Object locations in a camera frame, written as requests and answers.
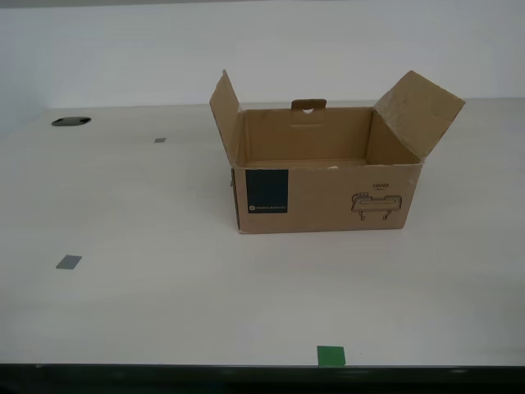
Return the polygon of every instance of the box flap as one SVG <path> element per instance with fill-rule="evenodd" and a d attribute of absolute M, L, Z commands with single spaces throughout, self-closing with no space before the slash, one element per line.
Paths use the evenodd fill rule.
<path fill-rule="evenodd" d="M 226 155 L 230 165 L 233 166 L 238 144 L 236 131 L 240 128 L 240 122 L 242 122 L 240 116 L 242 110 L 226 70 L 222 71 L 222 78 L 219 80 L 212 98 L 210 98 L 210 106 L 212 107 L 219 133 L 221 133 Z"/>
<path fill-rule="evenodd" d="M 461 98 L 409 71 L 374 108 L 401 142 L 425 158 L 464 104 Z"/>

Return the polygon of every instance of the gray square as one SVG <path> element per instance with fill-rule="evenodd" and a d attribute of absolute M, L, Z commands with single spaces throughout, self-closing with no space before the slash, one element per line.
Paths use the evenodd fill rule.
<path fill-rule="evenodd" d="M 64 259 L 57 265 L 57 269 L 73 269 L 79 263 L 82 256 L 71 256 L 67 254 Z"/>

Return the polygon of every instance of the green square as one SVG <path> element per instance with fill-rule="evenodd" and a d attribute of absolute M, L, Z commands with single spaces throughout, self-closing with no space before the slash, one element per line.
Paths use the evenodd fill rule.
<path fill-rule="evenodd" d="M 317 361 L 320 367 L 344 367 L 345 348 L 342 346 L 318 346 Z"/>

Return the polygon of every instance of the black oval hole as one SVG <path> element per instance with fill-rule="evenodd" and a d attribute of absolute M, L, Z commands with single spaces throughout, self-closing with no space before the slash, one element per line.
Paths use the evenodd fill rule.
<path fill-rule="evenodd" d="M 80 126 L 91 122 L 90 117 L 61 117 L 53 123 L 53 126 Z"/>

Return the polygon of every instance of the cardboard box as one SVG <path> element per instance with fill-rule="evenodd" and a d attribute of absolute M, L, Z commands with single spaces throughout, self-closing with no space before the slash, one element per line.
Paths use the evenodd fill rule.
<path fill-rule="evenodd" d="M 410 71 L 372 108 L 243 111 L 223 71 L 210 100 L 243 233 L 402 228 L 425 157 L 464 101 Z"/>

